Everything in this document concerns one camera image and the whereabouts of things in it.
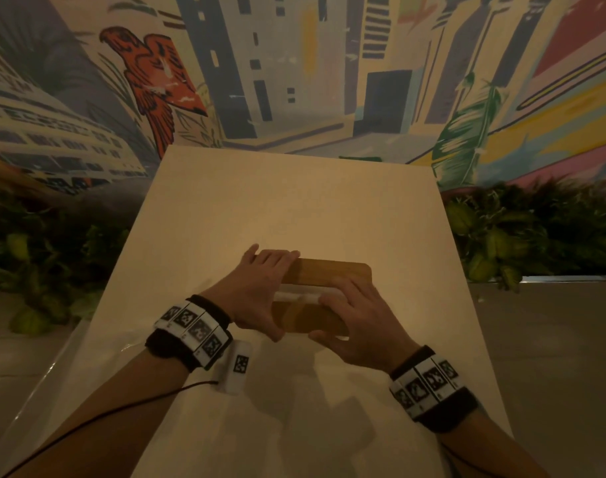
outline tiled floor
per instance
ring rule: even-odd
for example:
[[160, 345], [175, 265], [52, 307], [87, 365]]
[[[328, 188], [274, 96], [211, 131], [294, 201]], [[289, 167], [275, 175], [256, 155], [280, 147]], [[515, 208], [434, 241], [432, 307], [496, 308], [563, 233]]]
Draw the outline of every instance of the tiled floor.
[[[552, 476], [606, 478], [606, 283], [471, 285], [513, 433]], [[7, 330], [0, 294], [0, 436], [68, 337]]]
[[69, 329], [28, 338], [8, 330], [23, 305], [21, 297], [0, 292], [0, 437], [66, 342]]

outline black cable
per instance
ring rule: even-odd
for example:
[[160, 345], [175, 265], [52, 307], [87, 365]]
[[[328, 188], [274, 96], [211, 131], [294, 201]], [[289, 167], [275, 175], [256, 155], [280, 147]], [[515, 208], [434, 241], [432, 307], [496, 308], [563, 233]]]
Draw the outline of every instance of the black cable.
[[454, 458], [458, 459], [458, 461], [462, 461], [462, 463], [464, 463], [469, 468], [473, 468], [475, 471], [479, 471], [480, 473], [482, 473], [484, 475], [487, 475], [487, 476], [489, 476], [491, 478], [504, 478], [504, 476], [502, 476], [502, 475], [496, 475], [495, 473], [491, 473], [490, 471], [483, 470], [479, 466], [475, 466], [472, 463], [469, 463], [466, 459], [462, 458], [459, 454], [453, 452], [453, 450], [450, 447], [448, 447], [447, 445], [445, 445], [444, 443], [441, 442], [440, 446], [442, 446], [445, 450], [447, 450], [447, 452], [451, 456], [453, 456]]
[[152, 398], [142, 399], [141, 401], [136, 401], [134, 403], [124, 404], [124, 406], [119, 406], [119, 407], [116, 407], [115, 409], [111, 409], [111, 410], [102, 412], [101, 414], [98, 414], [94, 418], [88, 419], [87, 421], [84, 421], [84, 423], [82, 423], [81, 425], [78, 425], [75, 428], [73, 428], [72, 430], [67, 431], [66, 433], [62, 434], [55, 441], [52, 441], [52, 442], [48, 443], [44, 448], [40, 448], [39, 450], [35, 451], [28, 458], [24, 459], [22, 462], [20, 462], [16, 466], [14, 466], [11, 469], [11, 471], [8, 471], [4, 476], [2, 476], [2, 478], [9, 478], [13, 473], [15, 473], [16, 471], [18, 471], [20, 468], [22, 468], [22, 466], [26, 465], [29, 461], [37, 458], [42, 453], [44, 453], [46, 450], [51, 449], [57, 443], [63, 441], [66, 438], [68, 438], [71, 434], [79, 431], [82, 428], [85, 428], [86, 426], [94, 423], [95, 421], [99, 421], [100, 419], [106, 418], [106, 417], [108, 417], [108, 416], [110, 416], [112, 414], [115, 414], [116, 412], [124, 411], [126, 409], [130, 409], [130, 408], [135, 407], [135, 406], [140, 406], [142, 404], [148, 404], [150, 402], [157, 401], [157, 399], [164, 399], [164, 398], [167, 398], [167, 397], [172, 396], [174, 394], [179, 394], [181, 391], [185, 391], [186, 389], [190, 389], [191, 387], [195, 387], [197, 385], [202, 385], [202, 384], [219, 384], [219, 381], [218, 380], [203, 380], [203, 381], [200, 381], [200, 382], [196, 382], [195, 384], [186, 385], [186, 386], [184, 386], [184, 387], [182, 387], [180, 389], [175, 389], [174, 391], [170, 391], [168, 393], [159, 394], [158, 396], [154, 396]]

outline white table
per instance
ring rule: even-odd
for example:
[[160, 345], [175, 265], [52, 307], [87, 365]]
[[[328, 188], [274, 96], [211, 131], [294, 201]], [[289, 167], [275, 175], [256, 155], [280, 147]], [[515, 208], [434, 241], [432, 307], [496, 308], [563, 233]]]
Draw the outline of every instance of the white table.
[[[510, 433], [429, 168], [172, 146], [43, 436], [141, 349], [167, 307], [222, 277], [254, 242], [369, 264], [405, 329], [453, 362]], [[134, 477], [444, 475], [435, 438], [403, 413], [386, 375], [306, 336], [273, 344], [231, 330], [255, 350], [244, 393], [180, 394]], [[120, 352], [129, 344], [139, 345]]]

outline mural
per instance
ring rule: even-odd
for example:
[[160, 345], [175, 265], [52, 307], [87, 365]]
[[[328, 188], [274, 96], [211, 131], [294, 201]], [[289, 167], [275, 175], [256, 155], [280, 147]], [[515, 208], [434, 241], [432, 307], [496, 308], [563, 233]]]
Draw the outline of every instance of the mural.
[[[172, 143], [430, 166], [442, 191], [606, 180], [606, 0], [0, 0], [3, 77], [0, 164], [70, 194]], [[33, 149], [27, 100], [59, 147]]]

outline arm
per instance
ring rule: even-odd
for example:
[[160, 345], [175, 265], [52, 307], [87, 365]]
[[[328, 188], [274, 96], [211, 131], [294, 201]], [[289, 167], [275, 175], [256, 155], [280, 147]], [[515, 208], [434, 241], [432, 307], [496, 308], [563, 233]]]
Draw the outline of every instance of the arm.
[[[201, 295], [238, 326], [259, 330], [276, 342], [284, 332], [272, 320], [270, 306], [299, 252], [263, 250], [255, 255], [258, 248], [253, 245], [230, 274]], [[42, 446], [102, 412], [178, 390], [188, 374], [179, 359], [162, 359], [146, 349], [92, 393]], [[129, 477], [174, 398], [126, 409], [81, 428], [11, 476]]]
[[[336, 287], [345, 298], [326, 294], [320, 303], [345, 321], [349, 340], [340, 340], [323, 331], [311, 332], [312, 340], [349, 364], [380, 369], [387, 374], [393, 374], [420, 349], [371, 283], [357, 278], [337, 279]], [[438, 434], [438, 439], [460, 458], [489, 472], [489, 476], [549, 476], [524, 449], [477, 409], [450, 432]], [[487, 476], [447, 453], [463, 476]]]

